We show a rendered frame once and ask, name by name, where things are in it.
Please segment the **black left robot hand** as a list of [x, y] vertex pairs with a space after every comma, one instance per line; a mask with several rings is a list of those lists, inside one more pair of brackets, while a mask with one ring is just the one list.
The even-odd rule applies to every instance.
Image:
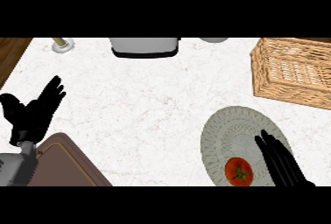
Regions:
[[37, 144], [43, 140], [65, 95], [58, 75], [46, 84], [40, 96], [27, 105], [12, 94], [0, 94], [4, 119], [13, 125], [9, 140], [13, 146], [19, 146], [24, 141]]

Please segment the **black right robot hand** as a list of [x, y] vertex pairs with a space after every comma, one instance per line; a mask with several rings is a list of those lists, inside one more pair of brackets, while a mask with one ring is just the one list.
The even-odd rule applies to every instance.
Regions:
[[263, 153], [268, 171], [276, 186], [312, 187], [315, 184], [306, 179], [296, 158], [281, 141], [262, 130], [254, 137], [256, 144]]

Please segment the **red tomato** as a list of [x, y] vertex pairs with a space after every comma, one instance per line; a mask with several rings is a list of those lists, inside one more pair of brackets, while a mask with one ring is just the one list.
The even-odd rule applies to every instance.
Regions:
[[225, 177], [234, 186], [250, 186], [254, 181], [254, 172], [248, 162], [232, 157], [225, 165]]

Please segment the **grey round woven placemat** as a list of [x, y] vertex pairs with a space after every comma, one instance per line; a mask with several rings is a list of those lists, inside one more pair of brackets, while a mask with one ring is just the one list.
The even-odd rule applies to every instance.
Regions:
[[220, 109], [204, 124], [201, 132], [201, 161], [216, 186], [231, 186], [225, 166], [231, 158], [242, 158], [253, 169], [253, 186], [273, 186], [275, 182], [265, 164], [265, 157], [254, 137], [266, 130], [284, 144], [291, 146], [273, 121], [259, 111], [241, 106]]

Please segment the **tan wicker basket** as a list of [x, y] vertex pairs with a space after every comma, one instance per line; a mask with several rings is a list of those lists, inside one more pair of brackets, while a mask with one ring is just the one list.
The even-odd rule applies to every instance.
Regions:
[[251, 71], [254, 96], [331, 110], [331, 43], [260, 38]]

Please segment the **brown cutting board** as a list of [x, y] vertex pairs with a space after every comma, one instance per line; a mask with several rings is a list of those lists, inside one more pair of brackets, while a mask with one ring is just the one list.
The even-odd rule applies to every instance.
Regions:
[[111, 186], [98, 167], [62, 132], [36, 148], [38, 166], [30, 186]]

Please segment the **grey and black appliance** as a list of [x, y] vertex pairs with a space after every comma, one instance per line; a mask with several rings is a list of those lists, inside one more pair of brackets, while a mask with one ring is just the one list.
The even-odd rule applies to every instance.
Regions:
[[120, 58], [167, 58], [179, 52], [179, 41], [179, 38], [111, 38], [111, 51]]

